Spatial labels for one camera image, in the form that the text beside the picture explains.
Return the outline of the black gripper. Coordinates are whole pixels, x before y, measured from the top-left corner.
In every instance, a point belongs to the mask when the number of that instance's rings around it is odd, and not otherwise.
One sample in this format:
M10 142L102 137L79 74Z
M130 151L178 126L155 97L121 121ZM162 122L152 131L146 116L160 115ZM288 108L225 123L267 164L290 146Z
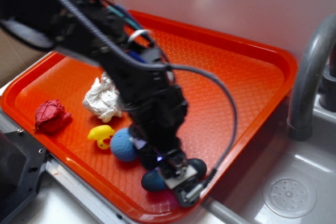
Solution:
M186 174L188 159L181 150L181 141L176 138L178 147L174 147L167 152L161 152L158 148L140 138L136 128L132 125L129 128L131 141L137 150L142 166L148 171L158 169L161 177L169 179L178 178ZM193 192L201 179L189 178L186 182L170 190L182 207L191 207L200 198L200 192Z

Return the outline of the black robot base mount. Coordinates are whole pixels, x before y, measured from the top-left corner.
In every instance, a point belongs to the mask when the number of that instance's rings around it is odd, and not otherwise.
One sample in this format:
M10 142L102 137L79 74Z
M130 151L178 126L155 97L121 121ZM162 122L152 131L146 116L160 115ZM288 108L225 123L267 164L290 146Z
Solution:
M38 195L46 148L29 133L1 133L1 223Z

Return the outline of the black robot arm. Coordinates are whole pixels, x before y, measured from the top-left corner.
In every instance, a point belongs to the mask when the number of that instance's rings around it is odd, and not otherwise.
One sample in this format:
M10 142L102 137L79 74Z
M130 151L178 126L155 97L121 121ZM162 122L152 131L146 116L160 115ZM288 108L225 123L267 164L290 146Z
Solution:
M127 12L102 0L1 0L1 28L28 47L54 50L101 66L117 86L119 104L132 120L130 133L142 164L158 169L183 207L194 205L203 189L200 175L181 150L177 131L187 102L172 66L154 40L146 46L124 31L141 26Z

